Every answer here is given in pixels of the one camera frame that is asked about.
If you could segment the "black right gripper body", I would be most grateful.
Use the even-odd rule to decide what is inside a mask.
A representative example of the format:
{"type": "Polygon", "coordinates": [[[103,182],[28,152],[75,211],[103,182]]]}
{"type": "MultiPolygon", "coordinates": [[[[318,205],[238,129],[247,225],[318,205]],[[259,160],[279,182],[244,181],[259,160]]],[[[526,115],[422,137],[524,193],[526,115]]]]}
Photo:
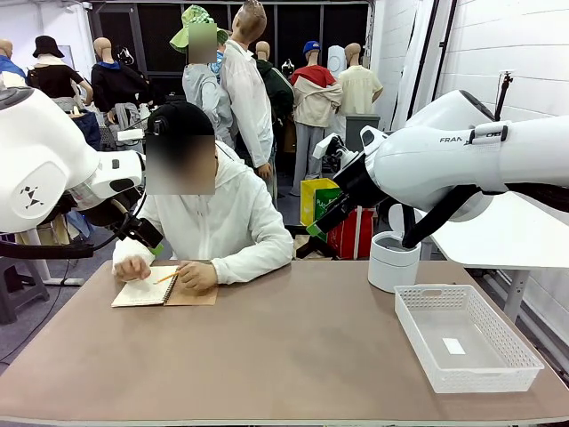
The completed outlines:
{"type": "Polygon", "coordinates": [[[350,160],[333,176],[333,181],[341,189],[337,205],[342,209],[373,207],[387,198],[368,171],[365,153],[350,160]]]}

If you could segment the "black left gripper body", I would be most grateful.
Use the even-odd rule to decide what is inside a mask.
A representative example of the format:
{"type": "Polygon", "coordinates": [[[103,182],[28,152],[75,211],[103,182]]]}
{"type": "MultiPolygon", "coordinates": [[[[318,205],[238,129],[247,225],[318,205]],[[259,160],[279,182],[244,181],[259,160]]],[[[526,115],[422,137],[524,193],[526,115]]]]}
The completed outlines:
{"type": "Polygon", "coordinates": [[[120,226],[125,216],[137,205],[142,194],[137,189],[124,192],[105,199],[100,204],[86,210],[86,219],[94,226],[120,226]]]}

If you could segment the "person's right hand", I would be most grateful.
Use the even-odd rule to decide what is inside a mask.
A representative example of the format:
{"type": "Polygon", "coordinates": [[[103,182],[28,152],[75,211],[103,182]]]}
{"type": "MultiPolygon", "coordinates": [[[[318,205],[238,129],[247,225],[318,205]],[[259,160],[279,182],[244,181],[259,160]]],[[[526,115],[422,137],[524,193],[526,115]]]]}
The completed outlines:
{"type": "Polygon", "coordinates": [[[150,267],[140,256],[127,257],[114,265],[114,276],[122,282],[143,280],[150,273],[150,267]]]}

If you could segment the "person's left hand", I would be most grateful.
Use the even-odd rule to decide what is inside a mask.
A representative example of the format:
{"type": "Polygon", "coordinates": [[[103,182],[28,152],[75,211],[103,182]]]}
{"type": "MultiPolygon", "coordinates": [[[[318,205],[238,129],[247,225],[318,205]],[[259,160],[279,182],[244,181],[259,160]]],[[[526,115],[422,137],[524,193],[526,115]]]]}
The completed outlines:
{"type": "Polygon", "coordinates": [[[218,285],[216,269],[209,262],[182,262],[178,268],[178,280],[187,288],[203,293],[218,285]]]}

